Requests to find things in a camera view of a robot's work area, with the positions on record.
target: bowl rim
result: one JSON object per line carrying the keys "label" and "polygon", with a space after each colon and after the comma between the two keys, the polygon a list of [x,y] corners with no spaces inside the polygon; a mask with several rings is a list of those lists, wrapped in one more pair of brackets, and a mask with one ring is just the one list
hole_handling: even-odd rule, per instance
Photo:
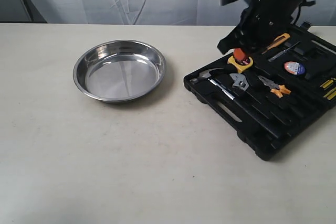
{"label": "bowl rim", "polygon": [[[102,46],[106,46],[108,44],[114,44],[114,43],[117,43],[117,42],[131,42],[131,43],[136,43],[136,44],[141,44],[143,46],[146,46],[148,48],[150,48],[151,50],[153,50],[158,56],[159,58],[161,59],[162,61],[162,71],[161,71],[161,75],[159,76],[159,79],[157,80],[157,82],[149,89],[149,90],[146,90],[142,93],[139,93],[137,95],[133,95],[131,97],[128,97],[128,98],[118,98],[118,99],[110,99],[110,98],[105,98],[105,97],[99,97],[97,95],[94,95],[92,93],[90,93],[88,90],[84,89],[82,87],[82,85],[80,85],[79,81],[78,81],[78,78],[77,78],[77,71],[78,71],[78,66],[79,64],[81,63],[81,61],[83,60],[83,58],[91,51],[99,48],[99,47],[102,47]],[[166,73],[166,69],[167,69],[167,66],[166,66],[166,60],[163,56],[163,54],[157,50],[155,47],[153,47],[152,45],[150,44],[147,44],[147,43],[144,43],[144,42],[141,42],[141,41],[138,41],[138,40],[112,40],[112,41],[108,41],[108,42],[104,42],[102,44],[99,44],[95,47],[92,47],[91,49],[87,50],[84,54],[82,54],[82,56],[77,60],[74,68],[73,68],[73,72],[72,72],[72,77],[74,79],[74,82],[75,82],[75,85],[77,86],[77,88],[85,95],[87,95],[88,97],[91,97],[93,99],[96,99],[98,101],[102,101],[102,102],[106,102],[106,103],[121,103],[121,102],[127,102],[127,101],[131,101],[131,100],[134,100],[134,99],[137,99],[137,98],[140,98],[148,93],[150,93],[151,91],[153,91],[163,80],[164,76],[165,76],[165,73]]]}

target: table surface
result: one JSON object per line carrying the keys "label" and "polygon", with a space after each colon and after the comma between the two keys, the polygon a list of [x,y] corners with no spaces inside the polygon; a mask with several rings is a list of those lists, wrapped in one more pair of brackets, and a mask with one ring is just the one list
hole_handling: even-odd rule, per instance
{"label": "table surface", "polygon": [[[183,77],[232,27],[0,25],[0,223],[335,223],[336,110],[260,160]],[[336,44],[336,28],[311,31]],[[130,104],[83,95],[88,49],[135,39],[167,60]]]}

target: metal pie pan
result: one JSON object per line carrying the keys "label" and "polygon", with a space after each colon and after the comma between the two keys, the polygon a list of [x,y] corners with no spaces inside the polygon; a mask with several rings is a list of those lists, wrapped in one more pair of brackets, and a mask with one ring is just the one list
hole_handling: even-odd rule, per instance
{"label": "metal pie pan", "polygon": [[115,40],[83,54],[73,69],[74,82],[87,96],[122,103],[155,89],[166,72],[166,61],[154,47],[135,40]]}

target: black tool case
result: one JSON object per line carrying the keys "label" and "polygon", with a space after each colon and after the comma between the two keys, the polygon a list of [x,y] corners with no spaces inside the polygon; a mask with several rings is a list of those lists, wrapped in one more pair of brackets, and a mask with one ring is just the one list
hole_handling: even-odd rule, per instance
{"label": "black tool case", "polygon": [[[286,144],[336,105],[336,96],[330,100],[324,97],[334,89],[336,92],[336,83],[331,79],[336,78],[336,47],[308,32],[309,27],[308,23],[302,24],[301,27],[291,25],[287,30],[290,38],[286,42],[266,53],[263,50],[252,55],[253,66],[242,72],[249,83],[246,91],[233,87],[234,81],[230,74],[236,73],[237,69],[233,64],[227,63],[232,54],[184,77],[184,86],[188,91],[214,109],[237,131],[238,137],[265,161],[270,160]],[[300,43],[283,56],[272,62],[268,61],[297,42]],[[288,61],[302,64],[306,69],[305,74],[293,75],[287,72],[284,63]],[[268,126],[279,132],[278,135],[270,134],[265,126],[261,126],[258,120],[209,80],[204,79],[197,84],[191,82],[202,71],[213,68],[222,69],[211,71],[212,78],[233,94],[239,104],[243,103],[250,111],[267,121]],[[291,94],[278,98],[258,76],[266,77],[279,85],[284,84],[291,90]],[[320,87],[330,79],[331,84],[327,89]]]}

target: red object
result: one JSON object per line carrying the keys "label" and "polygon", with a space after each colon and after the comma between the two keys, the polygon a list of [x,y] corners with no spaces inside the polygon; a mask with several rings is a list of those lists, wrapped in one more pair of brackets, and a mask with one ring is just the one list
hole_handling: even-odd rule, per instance
{"label": "red object", "polygon": [[235,57],[235,59],[239,62],[243,62],[248,59],[248,56],[240,48],[236,48],[233,51],[233,57]]}

